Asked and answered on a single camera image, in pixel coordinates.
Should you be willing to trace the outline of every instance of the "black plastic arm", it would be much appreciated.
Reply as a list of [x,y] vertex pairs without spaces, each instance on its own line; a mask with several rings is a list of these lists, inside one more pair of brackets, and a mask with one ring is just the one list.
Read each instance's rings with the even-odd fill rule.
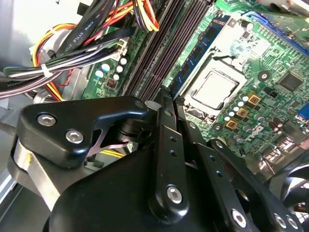
[[[129,96],[31,105],[21,112],[16,134],[28,150],[61,167],[74,168],[84,162],[92,147],[94,130],[102,130],[103,140],[114,122],[143,118],[147,112],[144,103]],[[51,115],[56,123],[40,124],[41,115]],[[82,134],[82,142],[67,140],[66,133],[73,130]]]

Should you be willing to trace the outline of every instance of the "capacitor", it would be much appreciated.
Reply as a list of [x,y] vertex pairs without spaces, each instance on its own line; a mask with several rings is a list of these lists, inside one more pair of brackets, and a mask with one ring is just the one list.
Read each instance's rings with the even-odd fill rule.
[[263,115],[255,115],[254,117],[258,122],[265,122],[265,117]]
[[274,118],[272,119],[272,121],[275,123],[275,125],[276,125],[278,128],[283,127],[283,123],[282,123],[282,121],[281,121],[279,118],[274,117]]
[[228,122],[231,118],[229,116],[224,117],[224,121]]
[[96,77],[98,77],[98,78],[104,77],[104,73],[103,73],[101,70],[96,70],[95,75],[96,75]]
[[239,110],[239,107],[235,104],[232,105],[233,111],[237,112]]
[[109,64],[102,64],[101,68],[104,72],[108,73],[111,70],[111,67],[109,66]]
[[248,133],[248,134],[252,134],[253,130],[250,126],[244,126],[243,130]]
[[274,132],[277,132],[279,130],[278,127],[276,127],[275,123],[273,122],[269,122],[268,123],[268,126],[274,131]]
[[251,22],[248,22],[246,20],[242,20],[242,22],[240,23],[241,27],[246,29],[246,30],[252,30],[254,27],[254,24]]
[[249,97],[245,94],[241,94],[240,98],[242,99],[243,102],[247,102],[249,100]]
[[237,102],[237,106],[239,106],[239,107],[243,107],[244,106],[244,102],[242,102],[242,101],[239,101],[239,102]]
[[112,78],[113,78],[115,81],[118,81],[118,80],[119,80],[119,75],[118,75],[118,74],[114,74],[114,76],[112,76]]
[[235,139],[236,143],[239,143],[239,144],[243,143],[243,138],[239,134],[235,135],[234,139]]
[[235,113],[234,113],[233,111],[230,111],[230,112],[228,112],[228,115],[229,115],[230,117],[234,117]]
[[120,59],[120,64],[121,64],[121,65],[126,65],[126,64],[127,64],[127,59],[124,58],[124,57],[122,57],[122,58]]
[[118,72],[118,73],[122,73],[123,70],[124,70],[124,68],[123,68],[122,66],[120,66],[120,65],[118,65],[118,66],[116,67],[116,72]]

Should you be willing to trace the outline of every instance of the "screw hole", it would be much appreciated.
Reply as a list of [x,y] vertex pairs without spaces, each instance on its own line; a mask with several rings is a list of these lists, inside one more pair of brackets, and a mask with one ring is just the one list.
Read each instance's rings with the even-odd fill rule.
[[223,175],[222,175],[222,173],[221,173],[220,171],[217,171],[217,175],[218,175],[218,177],[220,177],[220,178],[223,177]]
[[175,151],[173,151],[173,150],[170,150],[170,152],[169,152],[173,157],[177,157],[177,154],[176,154],[176,152]]
[[215,159],[213,156],[209,156],[209,158],[210,158],[212,161],[216,161],[216,159]]
[[174,138],[174,137],[170,137],[170,140],[171,140],[173,143],[177,142],[177,139]]

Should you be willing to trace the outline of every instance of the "motherboard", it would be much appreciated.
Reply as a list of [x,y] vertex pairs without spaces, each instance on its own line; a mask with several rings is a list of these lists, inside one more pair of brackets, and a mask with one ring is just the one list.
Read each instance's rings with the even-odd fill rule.
[[221,139],[239,157],[272,165],[308,149],[306,17],[253,0],[156,4],[160,31],[120,41],[119,57],[92,68],[83,99],[148,101],[163,85],[206,140]]

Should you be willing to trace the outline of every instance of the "black plastic bracket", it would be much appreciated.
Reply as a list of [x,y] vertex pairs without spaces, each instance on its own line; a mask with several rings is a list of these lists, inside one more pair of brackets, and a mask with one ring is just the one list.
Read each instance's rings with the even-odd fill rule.
[[209,204],[218,231],[258,232],[257,227],[246,216],[217,152],[206,146],[199,128],[193,122],[180,123],[186,139],[185,153],[194,159],[203,177],[202,186],[211,196]]
[[157,114],[154,171],[149,206],[165,224],[180,221],[189,210],[182,135],[177,132],[170,95],[164,95]]
[[[147,106],[131,96],[31,105],[22,110],[16,134],[28,150],[61,167],[74,168],[84,162],[92,147],[94,130],[102,130],[103,141],[116,121],[143,118],[147,112]],[[38,117],[44,114],[51,115],[56,123],[41,125]],[[66,133],[70,130],[79,131],[83,141],[69,142]]]
[[233,175],[237,175],[239,182],[243,182],[244,189],[242,191],[250,202],[253,222],[261,231],[302,231],[301,224],[295,215],[284,207],[279,199],[257,179],[223,142],[213,139],[208,144],[217,151],[220,159],[230,169],[233,169]]

